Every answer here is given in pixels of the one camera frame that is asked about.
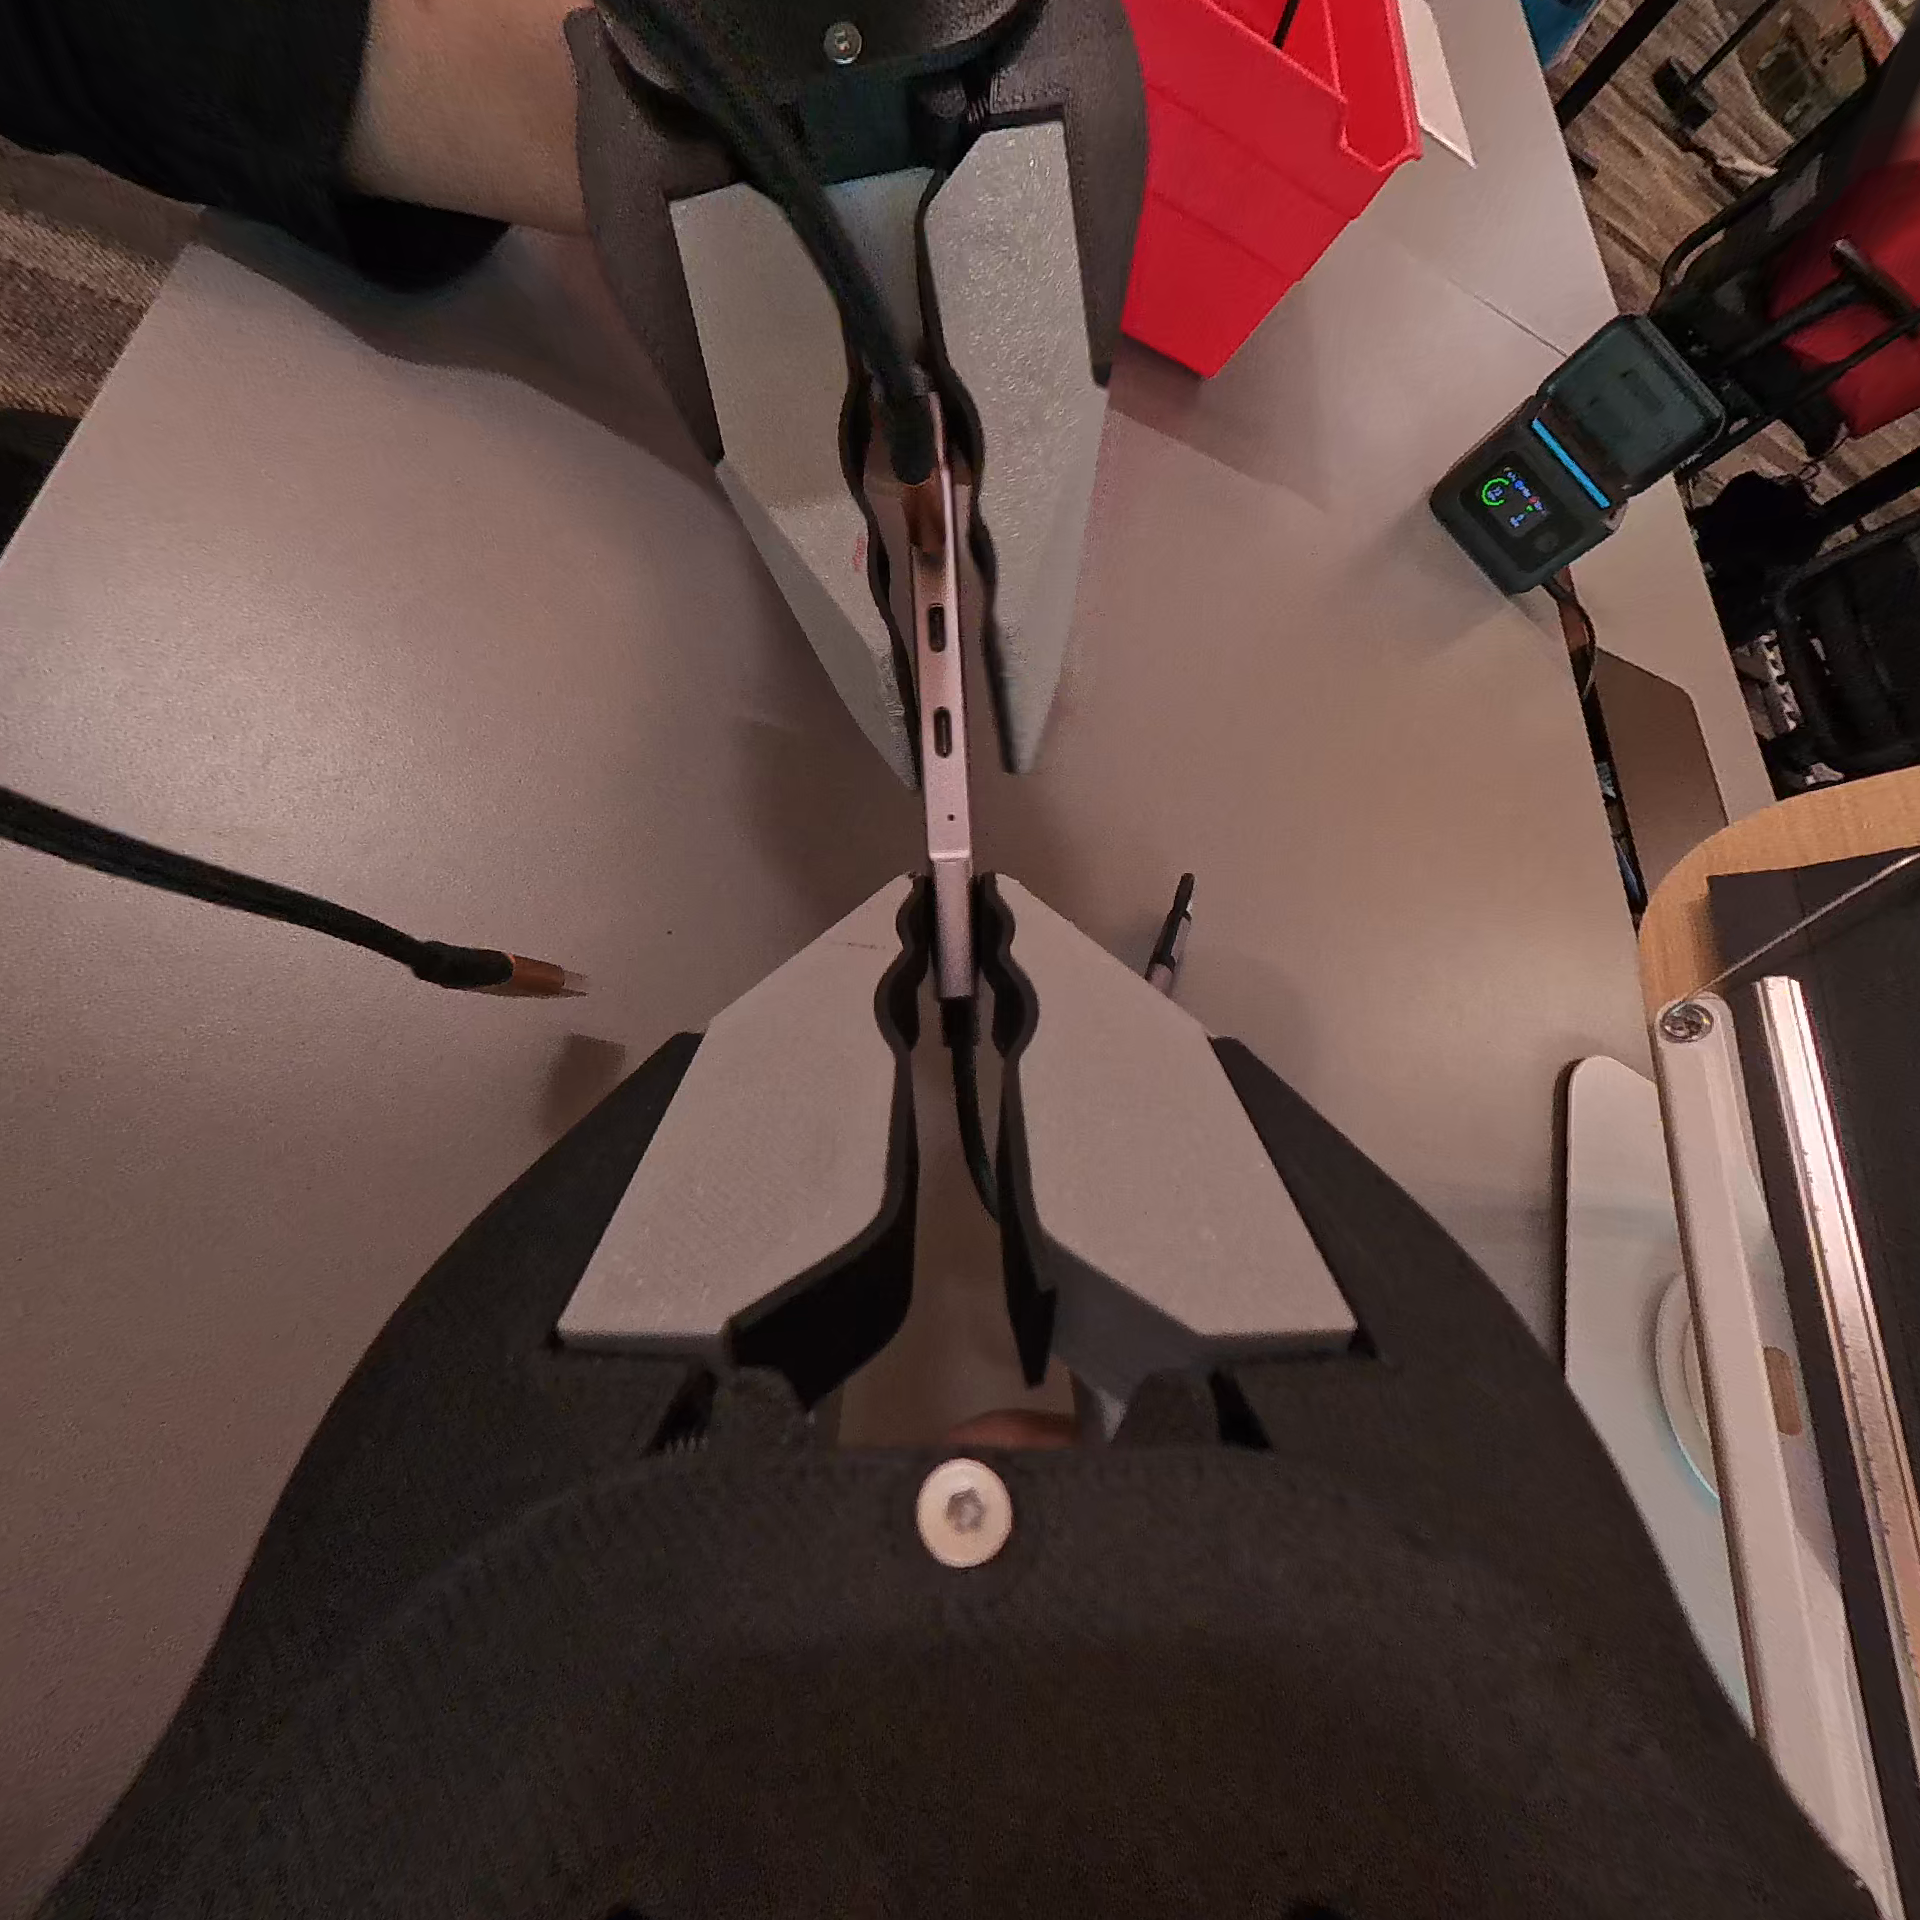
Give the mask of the red plastic bin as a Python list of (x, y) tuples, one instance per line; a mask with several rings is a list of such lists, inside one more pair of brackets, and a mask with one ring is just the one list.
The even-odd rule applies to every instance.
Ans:
[(1424, 132), (1391, 3), (1129, 3), (1145, 193), (1121, 332), (1224, 368)]

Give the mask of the white paper sheet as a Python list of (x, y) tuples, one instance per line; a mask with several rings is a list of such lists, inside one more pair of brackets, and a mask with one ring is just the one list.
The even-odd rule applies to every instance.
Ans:
[(1473, 169), (1471, 132), (1432, 3), (1398, 3), (1398, 11), (1424, 152), (1445, 152)]

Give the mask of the black red office chair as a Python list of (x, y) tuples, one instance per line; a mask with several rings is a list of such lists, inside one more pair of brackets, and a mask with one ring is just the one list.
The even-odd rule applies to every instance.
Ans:
[(1666, 259), (1647, 317), (1712, 392), (1697, 473), (1780, 426), (1809, 460), (1916, 409), (1916, 20)]

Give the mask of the black braided cable orange plugs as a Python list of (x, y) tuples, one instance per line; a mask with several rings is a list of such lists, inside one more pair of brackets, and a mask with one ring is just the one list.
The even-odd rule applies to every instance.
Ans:
[[(846, 332), (857, 361), (872, 376), (878, 418), (884, 445), (896, 458), (896, 476), (910, 492), (929, 489), (937, 429), (928, 378), (904, 348), (872, 272), (858, 261), (846, 225), (829, 209), (822, 180), (810, 172), (753, 61), (724, 30), (702, 24), (681, 4), (604, 4), (601, 18), (638, 45), (634, 54), (616, 49), (618, 65), (630, 74), (640, 74), (642, 65), (664, 74), (682, 102), (745, 163), (749, 178), (773, 194), (801, 251), (822, 274), (834, 325)], [(10, 845), (68, 866), (248, 918), (311, 930), (375, 953), (438, 990), (540, 998), (581, 990), (575, 977), (551, 962), (418, 940), (340, 902), (158, 848), (14, 789), (2, 794), (2, 834)]]

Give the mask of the dark power bank with display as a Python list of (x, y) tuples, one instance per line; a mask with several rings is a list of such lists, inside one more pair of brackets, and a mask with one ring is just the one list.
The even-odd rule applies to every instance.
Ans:
[(1434, 482), (1432, 518), (1506, 597), (1546, 588), (1727, 426), (1647, 317), (1600, 328)]

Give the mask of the silver metal strip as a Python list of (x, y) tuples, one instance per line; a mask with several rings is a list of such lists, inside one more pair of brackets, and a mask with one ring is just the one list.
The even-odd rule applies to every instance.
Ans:
[(1800, 984), (1791, 977), (1762, 977), (1753, 995), (1881, 1611), (1897, 1657), (1906, 1669), (1916, 1669), (1916, 1470), (1895, 1397), (1881, 1314), (1866, 1277), (1830, 1083)]

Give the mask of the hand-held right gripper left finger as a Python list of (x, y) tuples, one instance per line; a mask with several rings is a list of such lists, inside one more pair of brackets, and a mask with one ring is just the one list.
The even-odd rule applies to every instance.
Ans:
[(574, 1352), (759, 1369), (801, 1405), (913, 1286), (928, 882), (889, 880), (697, 1038), (559, 1314)]

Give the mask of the person's left forearm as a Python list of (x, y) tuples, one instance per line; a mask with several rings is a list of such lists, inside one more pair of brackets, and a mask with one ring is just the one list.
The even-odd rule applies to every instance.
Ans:
[(584, 226), (549, 3), (5, 3), (2, 132), (402, 292)]

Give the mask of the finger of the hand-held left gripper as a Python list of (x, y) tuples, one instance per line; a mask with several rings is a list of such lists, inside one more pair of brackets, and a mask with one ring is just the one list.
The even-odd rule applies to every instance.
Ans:
[(676, 200), (669, 222), (722, 440), (719, 484), (854, 726), (916, 786), (896, 635), (842, 465), (854, 376), (828, 283), (749, 182)]
[(975, 426), (1000, 764), (1031, 774), (1063, 685), (1109, 397), (1090, 356), (1065, 129), (975, 139), (920, 214), (932, 336)]

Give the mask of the black hub cable grey plug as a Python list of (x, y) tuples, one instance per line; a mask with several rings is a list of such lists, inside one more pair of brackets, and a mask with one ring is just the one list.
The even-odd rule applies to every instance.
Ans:
[[(1193, 924), (1196, 876), (1181, 874), (1158, 925), (1157, 942), (1146, 955), (1143, 981), (1172, 996), (1184, 960), (1186, 934)], [(977, 1021), (975, 998), (942, 998), (942, 1030), (950, 1059), (950, 1088), (956, 1106), (957, 1141), (975, 1201), (990, 1221), (1000, 1221), (999, 1184), (977, 1091)]]

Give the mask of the white panel stand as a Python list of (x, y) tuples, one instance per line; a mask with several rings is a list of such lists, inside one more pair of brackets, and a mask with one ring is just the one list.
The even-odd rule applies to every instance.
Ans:
[(1881, 1914), (1916, 1915), (1916, 1669), (1881, 1611), (1753, 988), (1661, 1009), (1653, 1076), (1569, 1070), (1565, 1377), (1721, 1689)]

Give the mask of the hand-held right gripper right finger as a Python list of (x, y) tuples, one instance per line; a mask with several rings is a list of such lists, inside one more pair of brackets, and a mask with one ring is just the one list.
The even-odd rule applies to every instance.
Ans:
[(1358, 1318), (1209, 1030), (1017, 880), (975, 886), (997, 1195), (1022, 1368), (1114, 1436), (1143, 1382), (1346, 1353)]

